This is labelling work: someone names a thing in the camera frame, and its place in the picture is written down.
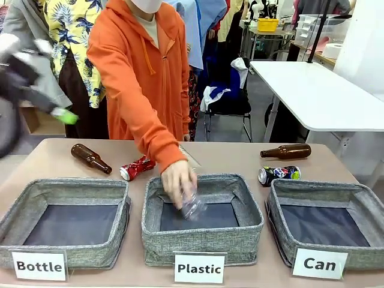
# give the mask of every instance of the black bin bottom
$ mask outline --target black bin bottom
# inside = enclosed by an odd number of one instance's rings
[[[160,231],[228,227],[239,227],[230,203],[207,204],[207,210],[196,221],[186,220],[171,203],[164,203]]]
[[[308,244],[369,247],[346,208],[282,205],[292,236]]]
[[[107,242],[117,205],[48,205],[24,245],[77,246]]]

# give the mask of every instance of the hood drawstring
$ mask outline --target hood drawstring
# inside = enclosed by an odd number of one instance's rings
[[[156,71],[152,68],[151,62],[149,61],[148,52],[147,52],[146,46],[145,46],[145,40],[142,36],[140,36],[140,39],[142,41],[142,45],[143,45],[143,49],[144,49],[144,56],[145,56],[146,65],[148,66],[150,74],[154,75],[154,74],[156,74]]]

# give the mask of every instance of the sign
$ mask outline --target sign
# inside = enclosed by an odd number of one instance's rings
[[[67,267],[64,253],[12,252],[18,279],[65,281]]]
[[[296,276],[341,279],[348,253],[317,251],[299,248],[293,274]]]
[[[224,280],[223,253],[184,253],[175,255],[175,282],[222,284]]]

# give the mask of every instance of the can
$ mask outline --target can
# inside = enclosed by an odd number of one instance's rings
[[[264,187],[270,187],[274,179],[294,179],[299,180],[301,172],[297,166],[287,166],[283,168],[271,168],[265,166],[259,170],[258,179]]]
[[[156,166],[156,162],[150,159],[147,159],[145,156],[139,160],[129,164],[124,165],[120,168],[120,175],[126,181],[132,181],[139,174],[152,170]]]

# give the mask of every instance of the yellow floral shirt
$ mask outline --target yellow floral shirt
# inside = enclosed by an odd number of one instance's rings
[[[105,96],[101,76],[87,58],[89,33],[101,12],[100,0],[36,0],[53,41],[53,73],[58,78],[71,49],[89,95],[89,105],[98,108]]]

